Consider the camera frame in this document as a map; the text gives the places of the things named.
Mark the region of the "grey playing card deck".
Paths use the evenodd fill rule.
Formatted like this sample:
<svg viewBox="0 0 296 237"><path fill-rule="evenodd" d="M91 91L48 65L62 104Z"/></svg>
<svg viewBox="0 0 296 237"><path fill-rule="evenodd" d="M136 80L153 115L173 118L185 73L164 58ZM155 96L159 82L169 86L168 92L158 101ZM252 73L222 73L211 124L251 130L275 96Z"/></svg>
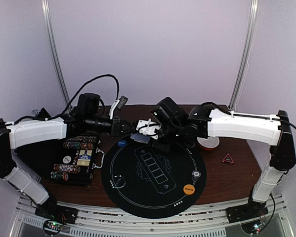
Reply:
<svg viewBox="0 0 296 237"><path fill-rule="evenodd" d="M143 143L143 144L148 144L150 142L150 137L142 135L140 133L133 133L130 136L130 139L132 139L135 142Z"/></svg>

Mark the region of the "blue small blind button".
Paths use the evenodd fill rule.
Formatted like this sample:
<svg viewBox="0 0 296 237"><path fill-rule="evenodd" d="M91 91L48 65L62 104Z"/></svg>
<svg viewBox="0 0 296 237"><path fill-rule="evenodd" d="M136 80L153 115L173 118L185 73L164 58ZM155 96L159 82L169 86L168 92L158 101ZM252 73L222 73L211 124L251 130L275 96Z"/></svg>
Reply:
<svg viewBox="0 0 296 237"><path fill-rule="evenodd" d="M117 142L117 145L119 147L124 147L124 146L127 145L127 141L126 140L120 140L120 141Z"/></svg>

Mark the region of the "orange big blind button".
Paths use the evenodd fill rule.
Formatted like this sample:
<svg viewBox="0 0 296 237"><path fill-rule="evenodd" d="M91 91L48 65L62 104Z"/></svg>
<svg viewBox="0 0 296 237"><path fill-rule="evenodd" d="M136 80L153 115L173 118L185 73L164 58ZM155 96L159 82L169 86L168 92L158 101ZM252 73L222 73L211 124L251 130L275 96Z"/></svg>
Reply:
<svg viewBox="0 0 296 237"><path fill-rule="evenodd" d="M195 187L191 184L187 184L183 187L183 192L186 195L193 195L195 193Z"/></svg>

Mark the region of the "clear acrylic dealer puck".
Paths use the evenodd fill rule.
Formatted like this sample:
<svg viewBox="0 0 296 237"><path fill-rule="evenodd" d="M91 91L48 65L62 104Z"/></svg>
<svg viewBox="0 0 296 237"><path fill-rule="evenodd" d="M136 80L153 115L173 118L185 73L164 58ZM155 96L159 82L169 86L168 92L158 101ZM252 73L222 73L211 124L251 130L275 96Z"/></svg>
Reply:
<svg viewBox="0 0 296 237"><path fill-rule="evenodd" d="M114 175L112 183L114 189L122 189L126 185L126 179L122 175Z"/></svg>

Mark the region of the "red black triangle button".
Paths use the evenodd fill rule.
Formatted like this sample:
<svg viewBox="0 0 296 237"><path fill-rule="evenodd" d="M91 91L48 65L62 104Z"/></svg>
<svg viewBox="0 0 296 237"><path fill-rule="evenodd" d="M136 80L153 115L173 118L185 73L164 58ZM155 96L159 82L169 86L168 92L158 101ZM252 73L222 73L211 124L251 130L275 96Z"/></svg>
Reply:
<svg viewBox="0 0 296 237"><path fill-rule="evenodd" d="M234 160L231 157L231 155L229 153L226 154L226 156L222 159L221 161L222 163L228 163L228 164L234 164Z"/></svg>

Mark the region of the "poker chip row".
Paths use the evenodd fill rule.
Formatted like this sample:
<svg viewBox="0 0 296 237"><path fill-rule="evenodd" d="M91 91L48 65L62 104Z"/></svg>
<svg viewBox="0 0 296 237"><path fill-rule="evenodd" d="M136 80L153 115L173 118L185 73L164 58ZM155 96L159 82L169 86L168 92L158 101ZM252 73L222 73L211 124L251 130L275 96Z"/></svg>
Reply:
<svg viewBox="0 0 296 237"><path fill-rule="evenodd" d="M83 143L83 142L64 142L63 147L65 149L73 150L94 150L95 145L93 143Z"/></svg>
<svg viewBox="0 0 296 237"><path fill-rule="evenodd" d="M79 143L96 143L96 136L77 136L69 139L71 142L79 142Z"/></svg>
<svg viewBox="0 0 296 237"><path fill-rule="evenodd" d="M60 181L68 181L69 180L69 175L66 172L62 171L52 171L50 173L51 179L54 180L60 180Z"/></svg>
<svg viewBox="0 0 296 237"><path fill-rule="evenodd" d="M69 165L69 164L55 164L53 166L54 171L66 172L66 173L73 173L79 174L81 168L77 165Z"/></svg>

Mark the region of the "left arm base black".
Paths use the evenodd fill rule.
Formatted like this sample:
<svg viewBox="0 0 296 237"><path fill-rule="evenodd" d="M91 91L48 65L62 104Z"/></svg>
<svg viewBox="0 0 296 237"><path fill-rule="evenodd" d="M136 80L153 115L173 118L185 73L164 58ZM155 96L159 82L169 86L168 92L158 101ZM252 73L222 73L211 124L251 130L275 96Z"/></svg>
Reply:
<svg viewBox="0 0 296 237"><path fill-rule="evenodd" d="M43 204L38 204L35 210L35 215L61 224L75 224L77 214L76 208L59 205L54 196L50 196Z"/></svg>

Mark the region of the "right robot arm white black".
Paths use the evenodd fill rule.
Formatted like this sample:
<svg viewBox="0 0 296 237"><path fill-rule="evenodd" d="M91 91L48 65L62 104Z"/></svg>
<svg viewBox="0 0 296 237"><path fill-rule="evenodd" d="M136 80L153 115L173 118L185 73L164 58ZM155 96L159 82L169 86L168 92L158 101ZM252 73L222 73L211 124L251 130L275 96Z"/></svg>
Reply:
<svg viewBox="0 0 296 237"><path fill-rule="evenodd" d="M226 110L213 102L197 105L187 113L166 97L151 111L157 120L148 121L146 135L168 142L193 145L196 138L226 137L253 140L270 146L266 168L252 189L243 214L255 217L266 203L281 177L296 165L296 152L288 114L254 115Z"/></svg>

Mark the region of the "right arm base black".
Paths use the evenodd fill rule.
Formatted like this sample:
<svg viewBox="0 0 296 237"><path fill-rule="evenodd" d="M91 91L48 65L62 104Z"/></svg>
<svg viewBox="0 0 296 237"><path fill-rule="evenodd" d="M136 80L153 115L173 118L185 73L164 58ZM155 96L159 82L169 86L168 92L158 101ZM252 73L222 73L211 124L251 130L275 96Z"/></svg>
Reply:
<svg viewBox="0 0 296 237"><path fill-rule="evenodd" d="M246 204L229 207L225 211L229 223L241 222L260 217L261 214L268 214L266 202L254 201L252 195L250 195Z"/></svg>

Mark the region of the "boxed playing card deck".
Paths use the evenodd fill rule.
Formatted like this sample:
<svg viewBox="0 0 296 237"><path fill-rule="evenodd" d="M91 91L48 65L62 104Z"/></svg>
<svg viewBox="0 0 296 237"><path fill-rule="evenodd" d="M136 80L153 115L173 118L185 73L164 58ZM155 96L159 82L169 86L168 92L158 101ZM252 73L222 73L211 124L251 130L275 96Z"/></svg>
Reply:
<svg viewBox="0 0 296 237"><path fill-rule="evenodd" d="M92 159L92 150L77 150L72 165L89 166Z"/></svg>

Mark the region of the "black poker chip case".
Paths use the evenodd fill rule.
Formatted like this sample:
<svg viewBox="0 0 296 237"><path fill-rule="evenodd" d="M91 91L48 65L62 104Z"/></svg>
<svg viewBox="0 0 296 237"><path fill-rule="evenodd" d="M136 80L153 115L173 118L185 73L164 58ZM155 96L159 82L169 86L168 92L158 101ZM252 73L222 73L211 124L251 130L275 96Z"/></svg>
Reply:
<svg viewBox="0 0 296 237"><path fill-rule="evenodd" d="M89 187L93 179L94 165L96 160L96 149L100 143L97 137L97 142L93 143L95 149L92 150L92 159L89 166L79 166L81 171L79 174L68 173L68 181L60 181L51 179L50 173L55 164L64 164L62 162L65 156L72 158L69 165L72 165L73 159L77 150L65 149L64 142L70 142L69 139L48 140L29 145L24 145L14 150L17 157L31 168L40 177L57 184Z"/></svg>

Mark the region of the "right circuit board with LEDs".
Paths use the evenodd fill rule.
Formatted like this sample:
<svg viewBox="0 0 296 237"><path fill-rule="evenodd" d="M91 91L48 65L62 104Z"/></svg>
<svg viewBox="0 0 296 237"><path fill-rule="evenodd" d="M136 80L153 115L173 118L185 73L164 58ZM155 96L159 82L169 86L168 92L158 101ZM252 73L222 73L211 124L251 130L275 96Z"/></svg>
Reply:
<svg viewBox="0 0 296 237"><path fill-rule="evenodd" d="M260 233L265 225L266 223L262 221L252 221L241 224L241 228L246 234L255 235Z"/></svg>

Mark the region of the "circuit board with leds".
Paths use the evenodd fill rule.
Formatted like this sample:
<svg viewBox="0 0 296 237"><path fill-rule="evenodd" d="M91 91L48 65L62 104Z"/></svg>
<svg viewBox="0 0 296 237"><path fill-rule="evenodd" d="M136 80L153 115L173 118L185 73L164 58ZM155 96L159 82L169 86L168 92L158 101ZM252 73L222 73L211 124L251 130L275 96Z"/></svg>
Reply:
<svg viewBox="0 0 296 237"><path fill-rule="evenodd" d="M53 220L46 220L42 225L43 231L50 236L59 234L62 231L63 227L63 224Z"/></svg>
<svg viewBox="0 0 296 237"><path fill-rule="evenodd" d="M241 224L241 228L246 234L255 235L260 233L265 225L266 223L262 221L252 221Z"/></svg>

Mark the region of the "left circuit board with LEDs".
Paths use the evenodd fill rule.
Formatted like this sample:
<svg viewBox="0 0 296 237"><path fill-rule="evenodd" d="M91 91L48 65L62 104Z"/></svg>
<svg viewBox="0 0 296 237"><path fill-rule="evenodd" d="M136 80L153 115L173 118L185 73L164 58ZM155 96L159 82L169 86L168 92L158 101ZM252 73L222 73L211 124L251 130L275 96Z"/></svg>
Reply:
<svg viewBox="0 0 296 237"><path fill-rule="evenodd" d="M62 231L63 227L63 224L53 220L46 220L42 225L43 231L50 236L59 234Z"/></svg>

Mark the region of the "right aluminium frame post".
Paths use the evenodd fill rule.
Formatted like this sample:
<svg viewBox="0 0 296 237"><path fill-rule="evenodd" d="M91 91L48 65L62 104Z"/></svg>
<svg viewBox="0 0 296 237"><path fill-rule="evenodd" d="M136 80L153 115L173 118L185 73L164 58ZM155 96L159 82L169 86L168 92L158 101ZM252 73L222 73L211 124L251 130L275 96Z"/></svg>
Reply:
<svg viewBox="0 0 296 237"><path fill-rule="evenodd" d="M245 83L247 70L249 68L249 57L254 45L254 37L255 37L256 24L258 19L259 2L260 2L259 0L251 1L244 47L243 47L240 65L239 65L237 76L236 76L234 89L229 102L229 108L231 110L236 110L236 106L239 103L243 86Z"/></svg>

